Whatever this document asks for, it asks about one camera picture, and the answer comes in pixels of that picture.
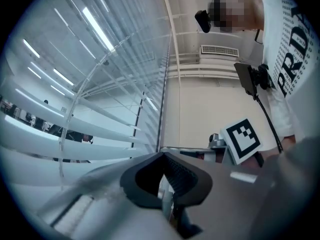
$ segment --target ceiling light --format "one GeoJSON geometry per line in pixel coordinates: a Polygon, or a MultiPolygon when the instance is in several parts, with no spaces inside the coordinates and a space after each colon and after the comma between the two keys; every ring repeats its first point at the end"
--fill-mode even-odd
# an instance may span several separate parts
{"type": "Polygon", "coordinates": [[[81,14],[81,12],[79,11],[78,7],[76,6],[75,2],[74,2],[73,0],[71,0],[71,2],[73,3],[74,7],[78,10],[78,12],[79,12],[79,14],[81,15],[82,19],[84,20],[84,22],[85,22],[87,25],[89,25],[88,22],[85,20],[85,18],[82,16],[82,14],[81,14]]]}
{"type": "Polygon", "coordinates": [[[22,92],[21,90],[19,90],[19,89],[15,89],[15,90],[16,90],[17,93],[21,94],[22,96],[24,96],[25,98],[27,98],[27,99],[28,99],[29,101],[31,101],[32,103],[37,104],[38,106],[44,108],[45,110],[48,110],[48,111],[50,111],[50,112],[58,115],[59,117],[62,117],[62,118],[64,117],[63,114],[60,114],[60,113],[58,113],[58,112],[56,112],[56,111],[48,108],[48,107],[45,106],[44,104],[37,102],[36,100],[34,100],[34,99],[32,99],[31,97],[29,97],[28,95],[26,95],[26,94],[25,94],[24,92],[22,92]]]}
{"type": "Polygon", "coordinates": [[[23,42],[24,42],[24,44],[26,45],[26,47],[28,47],[28,48],[31,50],[31,52],[33,52],[33,53],[35,54],[35,56],[37,56],[38,58],[40,58],[39,53],[37,53],[37,52],[35,51],[35,49],[33,49],[33,48],[31,47],[31,45],[30,45],[25,39],[23,39],[23,42]]]}
{"type": "Polygon", "coordinates": [[[150,103],[151,107],[155,110],[158,111],[158,109],[156,108],[156,106],[151,102],[151,99],[146,97],[146,100],[150,103]]]}
{"type": "Polygon", "coordinates": [[[106,37],[105,33],[102,31],[101,27],[98,25],[98,23],[96,22],[95,18],[92,16],[92,14],[90,13],[90,11],[88,10],[88,8],[84,8],[83,11],[84,15],[86,16],[86,18],[88,19],[88,21],[90,22],[90,24],[92,25],[92,27],[94,28],[94,30],[97,32],[97,34],[99,35],[99,37],[102,39],[102,41],[105,43],[106,47],[108,47],[108,49],[110,51],[113,51],[115,48],[113,47],[113,45],[110,43],[110,41],[108,40],[108,38],[106,37]]]}
{"type": "Polygon", "coordinates": [[[106,3],[105,3],[105,0],[100,0],[100,1],[101,1],[101,3],[103,4],[103,6],[104,6],[104,8],[106,9],[106,11],[109,12],[108,7],[107,7],[107,5],[106,5],[106,3]]]}
{"type": "Polygon", "coordinates": [[[93,33],[95,34],[96,38],[99,40],[100,44],[101,44],[105,49],[107,49],[107,48],[105,47],[104,43],[103,43],[103,42],[101,41],[101,39],[99,38],[99,36],[97,36],[96,32],[93,31],[93,33]]]}
{"type": "Polygon", "coordinates": [[[79,40],[79,41],[80,41],[80,43],[83,45],[83,47],[88,51],[88,53],[90,53],[93,58],[96,58],[96,57],[92,54],[92,52],[88,49],[88,47],[86,47],[86,45],[85,45],[81,40],[79,40]]]}
{"type": "Polygon", "coordinates": [[[59,76],[61,77],[63,80],[65,80],[66,82],[68,82],[70,85],[74,85],[73,82],[71,82],[69,79],[67,79],[64,75],[62,75],[58,70],[56,70],[55,68],[53,69],[53,71],[59,76]]]}
{"type": "Polygon", "coordinates": [[[41,68],[39,68],[36,64],[34,64],[32,61],[31,61],[31,64],[34,65],[40,72],[41,74],[45,75],[45,77],[47,79],[50,79],[51,82],[54,82],[57,86],[61,87],[62,89],[66,90],[68,93],[70,93],[72,96],[75,95],[72,91],[68,90],[67,88],[63,87],[60,83],[58,83],[57,81],[55,81],[53,78],[51,78],[50,76],[48,76],[45,72],[43,72],[41,70],[41,68]]]}
{"type": "Polygon", "coordinates": [[[51,85],[51,87],[52,87],[53,89],[55,89],[57,92],[61,93],[63,96],[65,96],[65,94],[64,94],[62,91],[59,91],[56,87],[54,87],[54,86],[52,86],[52,85],[51,85]]]}
{"type": "Polygon", "coordinates": [[[61,14],[58,12],[58,10],[56,8],[54,8],[55,12],[59,15],[59,17],[61,18],[61,20],[64,22],[64,24],[68,27],[68,23],[65,21],[65,19],[61,16],[61,14]]]}
{"type": "Polygon", "coordinates": [[[36,72],[34,72],[30,67],[28,67],[28,69],[30,69],[32,73],[34,73],[38,78],[40,78],[40,79],[41,79],[41,76],[40,76],[40,75],[38,75],[36,72]]]}

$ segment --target gray surface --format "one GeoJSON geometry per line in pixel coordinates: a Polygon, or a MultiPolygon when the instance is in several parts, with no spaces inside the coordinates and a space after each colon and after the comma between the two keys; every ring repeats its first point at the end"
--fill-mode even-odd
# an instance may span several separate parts
{"type": "Polygon", "coordinates": [[[230,166],[236,165],[229,147],[226,147],[226,149],[224,150],[222,164],[230,166]]]}
{"type": "MultiPolygon", "coordinates": [[[[94,197],[94,202],[71,235],[73,239],[181,239],[161,210],[134,205],[120,188],[122,173],[152,156],[95,169],[82,177],[73,188],[49,201],[39,211],[39,216],[50,223],[75,196],[90,195],[94,197]]],[[[231,172],[258,175],[261,172],[259,169],[227,166],[180,154],[175,156],[206,171],[213,179],[211,192],[204,202],[186,209],[190,222],[203,230],[192,239],[248,238],[251,224],[271,181],[265,179],[263,184],[258,185],[230,178],[231,172]]]]}

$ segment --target black lettering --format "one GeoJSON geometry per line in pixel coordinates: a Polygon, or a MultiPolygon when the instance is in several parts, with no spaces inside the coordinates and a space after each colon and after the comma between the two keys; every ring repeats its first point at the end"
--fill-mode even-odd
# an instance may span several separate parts
{"type": "Polygon", "coordinates": [[[281,37],[281,40],[282,40],[286,45],[288,44],[287,40],[284,39],[283,37],[281,37]]]}
{"type": "Polygon", "coordinates": [[[305,58],[306,56],[306,52],[308,49],[308,39],[306,34],[304,33],[304,31],[299,28],[298,26],[295,26],[292,30],[291,30],[291,36],[290,36],[290,41],[289,41],[289,46],[293,46],[294,48],[296,48],[303,56],[303,58],[305,58]],[[301,39],[304,40],[305,42],[305,47],[301,46],[296,40],[294,40],[292,37],[293,35],[296,34],[298,37],[300,37],[301,39]]]}
{"type": "Polygon", "coordinates": [[[281,67],[281,63],[279,62],[279,60],[276,59],[275,61],[276,61],[276,63],[279,65],[279,67],[281,67]]]}
{"type": "Polygon", "coordinates": [[[293,24],[293,23],[294,23],[294,21],[293,21],[293,20],[291,20],[291,19],[289,19],[289,18],[287,18],[287,17],[283,17],[283,19],[284,19],[284,20],[286,20],[287,22],[290,22],[291,24],[293,24]]]}
{"type": "Polygon", "coordinates": [[[308,30],[304,28],[304,26],[302,25],[298,25],[300,29],[302,29],[304,31],[304,33],[308,34],[308,30]]]}
{"type": "Polygon", "coordinates": [[[290,5],[290,6],[292,6],[292,3],[291,3],[291,2],[288,2],[288,1],[282,1],[282,3],[285,4],[285,5],[290,5]]]}
{"type": "Polygon", "coordinates": [[[295,77],[296,77],[296,75],[294,74],[294,73],[292,73],[292,71],[294,71],[294,70],[299,70],[300,69],[300,67],[301,67],[301,65],[302,65],[302,62],[297,62],[297,63],[295,63],[295,61],[294,61],[294,57],[293,57],[293,55],[290,53],[290,52],[288,52],[286,55],[285,55],[285,57],[284,57],[284,61],[283,61],[283,63],[282,63],[282,68],[285,70],[285,72],[288,74],[288,76],[290,77],[290,79],[291,79],[291,83],[292,83],[292,81],[295,79],[295,77]],[[287,64],[286,64],[286,59],[289,59],[290,60],[290,62],[291,62],[291,64],[290,64],[290,66],[288,66],[287,64]]]}
{"type": "Polygon", "coordinates": [[[286,80],[285,80],[284,74],[279,73],[279,76],[278,76],[278,85],[279,85],[279,87],[280,87],[280,89],[281,89],[284,97],[287,96],[287,92],[286,92],[285,89],[284,89],[285,84],[286,84],[286,80]]]}
{"type": "Polygon", "coordinates": [[[302,24],[305,26],[305,28],[308,30],[308,33],[309,33],[310,28],[305,23],[305,15],[300,12],[299,7],[297,7],[297,6],[291,8],[291,17],[293,18],[295,15],[299,19],[299,21],[302,22],[302,24]]]}
{"type": "Polygon", "coordinates": [[[285,25],[288,29],[291,29],[291,26],[288,23],[283,22],[283,25],[285,25]]]}
{"type": "Polygon", "coordinates": [[[287,32],[288,34],[290,34],[290,31],[289,31],[288,29],[286,29],[285,27],[283,28],[283,30],[284,30],[285,32],[287,32]]]}
{"type": "Polygon", "coordinates": [[[288,47],[287,47],[287,46],[285,46],[283,42],[280,42],[280,44],[282,45],[282,47],[283,47],[283,48],[286,50],[286,52],[288,53],[288,52],[289,52],[288,47]]]}
{"type": "Polygon", "coordinates": [[[289,36],[288,36],[288,35],[286,35],[286,33],[282,33],[282,35],[283,35],[285,38],[290,39],[290,38],[289,38],[289,36]]]}

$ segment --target white t-shirt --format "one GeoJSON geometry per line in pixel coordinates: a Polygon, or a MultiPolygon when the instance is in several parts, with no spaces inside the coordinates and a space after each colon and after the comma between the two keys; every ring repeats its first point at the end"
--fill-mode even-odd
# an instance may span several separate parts
{"type": "Polygon", "coordinates": [[[320,43],[293,0],[262,0],[263,60],[275,89],[271,119],[280,136],[320,133],[320,43]]]}

